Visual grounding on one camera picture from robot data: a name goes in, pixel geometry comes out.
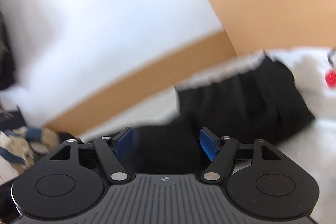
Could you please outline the small black garment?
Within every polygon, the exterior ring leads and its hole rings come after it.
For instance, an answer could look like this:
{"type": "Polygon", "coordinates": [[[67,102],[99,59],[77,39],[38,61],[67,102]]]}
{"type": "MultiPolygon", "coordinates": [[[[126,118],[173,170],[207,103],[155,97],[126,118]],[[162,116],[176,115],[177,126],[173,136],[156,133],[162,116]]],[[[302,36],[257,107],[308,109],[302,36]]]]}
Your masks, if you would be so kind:
{"type": "Polygon", "coordinates": [[[201,173],[210,160],[199,143],[202,128],[252,144],[275,145],[313,120],[291,71],[265,57],[251,71],[219,83],[178,92],[179,116],[161,126],[142,126],[132,159],[136,173],[201,173]]]}

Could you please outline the white beige blue duvet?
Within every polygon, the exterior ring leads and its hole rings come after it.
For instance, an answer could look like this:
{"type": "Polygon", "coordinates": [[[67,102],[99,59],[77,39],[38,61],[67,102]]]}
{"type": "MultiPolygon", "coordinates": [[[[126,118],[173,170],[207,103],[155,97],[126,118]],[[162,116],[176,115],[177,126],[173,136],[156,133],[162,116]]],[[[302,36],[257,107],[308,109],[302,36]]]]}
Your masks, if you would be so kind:
{"type": "Polygon", "coordinates": [[[58,135],[46,127],[1,131],[1,184],[21,175],[59,143],[58,135]]]}

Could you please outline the white bed sheet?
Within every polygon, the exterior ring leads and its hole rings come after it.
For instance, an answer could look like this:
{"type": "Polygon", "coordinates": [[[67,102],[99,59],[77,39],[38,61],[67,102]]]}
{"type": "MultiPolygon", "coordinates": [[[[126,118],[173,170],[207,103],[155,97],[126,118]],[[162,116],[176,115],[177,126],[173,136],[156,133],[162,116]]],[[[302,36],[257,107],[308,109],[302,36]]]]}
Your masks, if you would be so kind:
{"type": "Polygon", "coordinates": [[[320,196],[313,218],[335,223],[335,89],[324,74],[329,69],[327,48],[272,50],[269,58],[289,69],[293,83],[312,114],[300,125],[303,112],[284,92],[280,103],[289,110],[292,125],[276,125],[261,104],[265,92],[250,75],[259,69],[266,54],[256,52],[236,57],[159,92],[129,107],[110,120],[86,131],[83,141],[113,134],[125,126],[158,132],[163,126],[196,118],[214,133],[227,133],[243,143],[262,138],[306,169],[318,182],[320,196]]]}

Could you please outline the dark blue printed pillow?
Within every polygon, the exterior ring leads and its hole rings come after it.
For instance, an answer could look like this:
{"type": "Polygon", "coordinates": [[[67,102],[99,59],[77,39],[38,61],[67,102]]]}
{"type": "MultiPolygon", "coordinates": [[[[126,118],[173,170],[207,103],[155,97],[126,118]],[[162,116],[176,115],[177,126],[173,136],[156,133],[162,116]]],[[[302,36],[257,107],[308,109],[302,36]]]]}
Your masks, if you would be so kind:
{"type": "Polygon", "coordinates": [[[26,121],[19,108],[15,110],[5,110],[1,105],[0,130],[14,130],[26,126],[26,121]]]}

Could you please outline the red round object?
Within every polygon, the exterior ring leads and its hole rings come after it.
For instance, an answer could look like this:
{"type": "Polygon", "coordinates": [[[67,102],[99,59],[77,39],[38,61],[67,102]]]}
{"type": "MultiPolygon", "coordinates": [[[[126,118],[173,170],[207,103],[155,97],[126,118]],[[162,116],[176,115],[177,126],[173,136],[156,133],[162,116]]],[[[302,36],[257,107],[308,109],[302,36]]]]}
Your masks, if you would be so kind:
{"type": "Polygon", "coordinates": [[[325,81],[329,88],[335,88],[336,87],[336,72],[334,69],[329,69],[325,73],[325,81]]]}

